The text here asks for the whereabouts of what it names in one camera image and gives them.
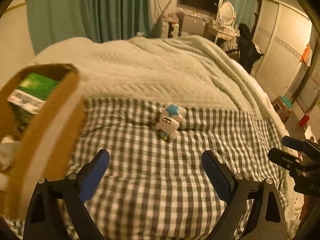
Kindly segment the right hand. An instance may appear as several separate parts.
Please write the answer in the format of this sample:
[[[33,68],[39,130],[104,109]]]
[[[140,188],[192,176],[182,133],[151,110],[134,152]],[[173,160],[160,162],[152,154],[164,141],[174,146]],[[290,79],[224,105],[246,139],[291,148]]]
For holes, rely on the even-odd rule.
[[[316,202],[315,197],[304,195],[304,204],[299,217],[300,220],[306,219],[306,217],[309,215],[309,213],[313,209],[315,202]]]

